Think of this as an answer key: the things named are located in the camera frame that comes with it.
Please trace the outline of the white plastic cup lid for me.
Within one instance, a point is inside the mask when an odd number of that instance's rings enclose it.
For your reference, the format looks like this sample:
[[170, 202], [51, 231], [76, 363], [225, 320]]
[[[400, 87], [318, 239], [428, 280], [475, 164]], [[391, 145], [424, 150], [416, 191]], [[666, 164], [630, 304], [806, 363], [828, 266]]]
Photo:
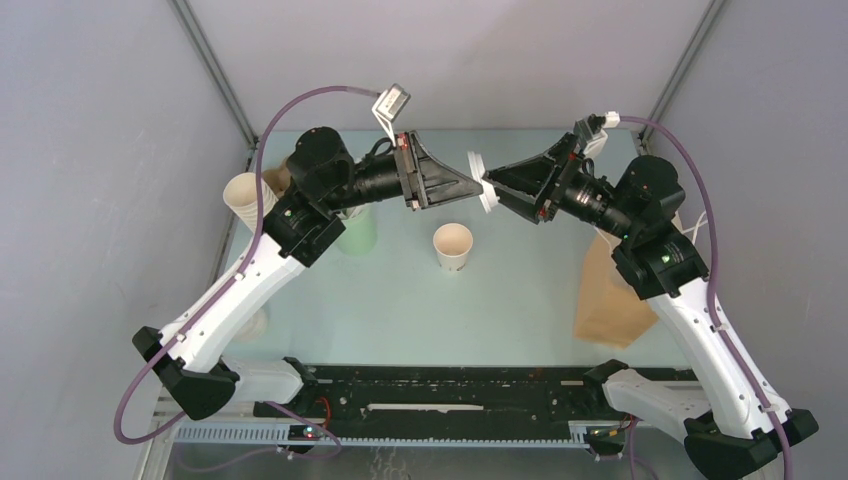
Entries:
[[478, 198], [484, 211], [489, 214], [493, 208], [499, 204], [499, 198], [496, 194], [496, 190], [494, 186], [485, 179], [486, 168], [482, 155], [474, 151], [468, 151], [467, 158], [471, 176], [482, 188], [482, 193], [478, 196]]

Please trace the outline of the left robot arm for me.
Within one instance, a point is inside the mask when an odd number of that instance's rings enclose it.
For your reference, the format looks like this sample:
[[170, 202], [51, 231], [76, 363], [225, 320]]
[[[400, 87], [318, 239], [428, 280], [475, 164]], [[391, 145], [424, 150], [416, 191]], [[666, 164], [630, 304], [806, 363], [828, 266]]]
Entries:
[[301, 135], [287, 167], [292, 180], [266, 209], [249, 246], [183, 318], [156, 330], [141, 328], [133, 344], [165, 389], [192, 420], [203, 420], [231, 402], [275, 402], [292, 416], [316, 403], [314, 378], [295, 358], [225, 359], [239, 330], [284, 285], [312, 266], [344, 231], [340, 213], [395, 197], [413, 210], [483, 194], [484, 167], [469, 156], [470, 175], [441, 163], [419, 135], [402, 132], [379, 141], [357, 162], [330, 127]]

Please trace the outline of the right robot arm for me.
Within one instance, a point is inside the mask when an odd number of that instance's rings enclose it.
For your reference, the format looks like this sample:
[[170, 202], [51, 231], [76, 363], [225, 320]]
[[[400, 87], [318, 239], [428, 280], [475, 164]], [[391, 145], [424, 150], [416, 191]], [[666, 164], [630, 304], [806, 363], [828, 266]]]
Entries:
[[543, 153], [482, 171], [486, 191], [521, 217], [546, 222], [564, 212], [618, 239], [618, 273], [672, 332], [704, 398], [690, 400], [619, 361], [587, 375], [585, 411], [634, 416], [680, 442], [709, 479], [741, 479], [782, 458], [818, 429], [791, 408], [745, 352], [692, 241], [673, 223], [685, 193], [665, 159], [633, 159], [616, 184], [591, 175], [573, 134]]

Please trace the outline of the single paper cup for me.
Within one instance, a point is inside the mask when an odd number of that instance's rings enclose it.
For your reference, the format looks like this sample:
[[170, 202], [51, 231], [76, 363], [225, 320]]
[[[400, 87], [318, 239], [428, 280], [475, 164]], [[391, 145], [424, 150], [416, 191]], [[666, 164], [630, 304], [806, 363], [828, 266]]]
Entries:
[[433, 247], [442, 269], [459, 272], [467, 265], [473, 235], [463, 224], [447, 223], [434, 232]]

